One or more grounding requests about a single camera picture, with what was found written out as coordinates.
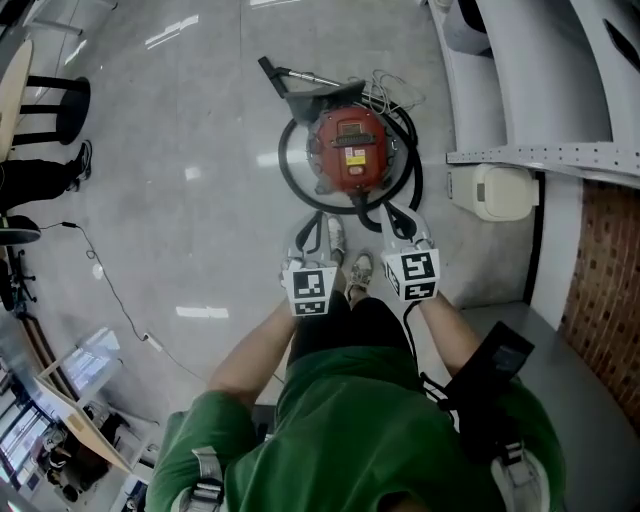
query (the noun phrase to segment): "black shorts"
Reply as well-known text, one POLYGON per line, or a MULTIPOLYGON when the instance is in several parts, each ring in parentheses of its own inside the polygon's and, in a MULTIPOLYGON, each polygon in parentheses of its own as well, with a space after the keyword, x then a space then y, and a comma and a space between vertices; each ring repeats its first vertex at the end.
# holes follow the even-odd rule
POLYGON ((300 321, 287 366, 314 352, 354 346, 392 347, 411 354, 402 324, 384 302, 367 297, 352 310, 347 298, 334 291, 326 315, 300 321))

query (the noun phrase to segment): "vacuum hose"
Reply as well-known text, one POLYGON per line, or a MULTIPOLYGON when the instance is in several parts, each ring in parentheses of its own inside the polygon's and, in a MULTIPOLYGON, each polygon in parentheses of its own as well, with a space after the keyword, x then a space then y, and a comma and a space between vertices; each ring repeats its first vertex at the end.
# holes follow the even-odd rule
MULTIPOLYGON (((368 102, 369 97, 363 95, 363 101, 368 102)), ((280 163, 280 171, 282 172, 282 176, 284 177, 291 190, 293 190, 293 193, 316 210, 322 210, 324 212, 333 213, 336 215, 357 215, 360 219, 360 222, 362 222, 362 224, 367 229, 375 231, 376 233, 381 233, 382 226, 380 225, 380 223, 371 220, 368 216, 368 212, 375 208, 378 208, 383 202, 389 201, 394 196, 396 196, 398 192, 400 192, 406 185, 407 180, 411 175, 411 171, 413 170, 413 196, 411 197, 409 208, 414 211, 417 210, 418 206, 420 206, 420 201, 422 200, 423 176, 422 163, 420 162, 420 155, 418 154, 418 135, 416 133, 416 127, 409 117, 409 114, 407 114, 404 109, 393 102, 390 102, 390 108, 398 114, 398 116, 402 120, 402 123, 406 127, 406 130, 395 120, 393 120, 388 114, 382 114, 382 117, 405 145, 408 154, 404 169, 402 171, 402 174, 400 175, 400 179, 389 190, 387 190, 378 199, 371 202, 367 201, 367 193, 351 196, 351 201, 353 202, 352 207, 333 206, 311 197, 304 190, 302 190, 300 185, 298 185, 296 180, 293 178, 291 169, 289 167, 289 162, 287 161, 287 147, 289 145, 289 139, 291 138, 293 130, 295 130, 296 126, 298 126, 296 120, 292 119, 291 121, 289 121, 289 124, 287 124, 284 131, 282 132, 282 135, 280 136, 280 142, 278 143, 278 161, 280 163)))

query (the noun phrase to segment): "gray floor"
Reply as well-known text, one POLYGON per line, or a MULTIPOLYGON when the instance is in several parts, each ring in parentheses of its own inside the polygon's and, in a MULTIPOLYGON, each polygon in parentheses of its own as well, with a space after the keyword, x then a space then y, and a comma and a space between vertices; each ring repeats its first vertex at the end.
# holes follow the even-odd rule
MULTIPOLYGON (((454 148, 438 40, 428 9, 412 0, 121 0, 113 12, 54 0, 50 10, 49 18, 73 18, 85 35, 34 31, 34 72, 91 80, 82 136, 94 144, 94 175, 79 193, 17 210, 41 226, 81 224, 138 330, 152 332, 202 378, 284 297, 277 279, 283 237, 309 211, 277 166, 290 115, 259 57, 341 81, 375 68, 395 73, 426 95, 411 112, 423 161, 442 161, 454 148), (180 316, 176 309, 206 307, 225 308, 228 318, 180 316)), ((58 99, 40 91, 37 101, 58 99)), ((20 131, 52 126, 53 116, 30 116, 20 131)), ((301 137, 295 140, 294 152, 303 148, 301 137)), ((23 146, 15 158, 62 162, 78 147, 23 146)), ((306 163, 295 172, 310 175, 306 163)), ((532 218, 491 224, 459 210, 447 199, 443 165, 425 167, 421 211, 441 251, 442 290, 454 302, 522 297, 532 218)), ((346 225, 351 256, 365 245, 380 252, 379 236, 354 219, 346 225)), ((133 336, 104 278, 94 277, 86 249, 81 233, 62 227, 26 247, 38 277, 33 312, 57 352, 102 326, 113 329, 125 369, 108 385, 112 400, 162 422, 204 384, 133 336)), ((396 313, 403 310, 380 271, 372 292, 396 313)), ((444 380, 417 320, 421 366, 444 380)), ((262 401, 274 402, 280 389, 273 380, 262 401)))

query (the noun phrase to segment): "brick wall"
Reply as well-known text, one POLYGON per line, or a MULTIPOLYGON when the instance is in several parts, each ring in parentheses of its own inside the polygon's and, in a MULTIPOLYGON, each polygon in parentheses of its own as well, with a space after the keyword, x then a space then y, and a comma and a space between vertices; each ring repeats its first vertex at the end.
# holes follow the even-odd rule
POLYGON ((560 332, 640 434, 640 191, 585 181, 583 198, 560 332))

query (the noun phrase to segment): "label on vacuum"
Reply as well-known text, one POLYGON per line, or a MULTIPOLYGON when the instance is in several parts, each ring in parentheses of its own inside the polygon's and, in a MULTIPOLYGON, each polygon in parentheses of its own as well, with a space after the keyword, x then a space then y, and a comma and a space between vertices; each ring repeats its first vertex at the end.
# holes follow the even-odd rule
POLYGON ((364 165, 367 163, 366 152, 364 149, 344 148, 344 156, 347 160, 347 165, 364 165))

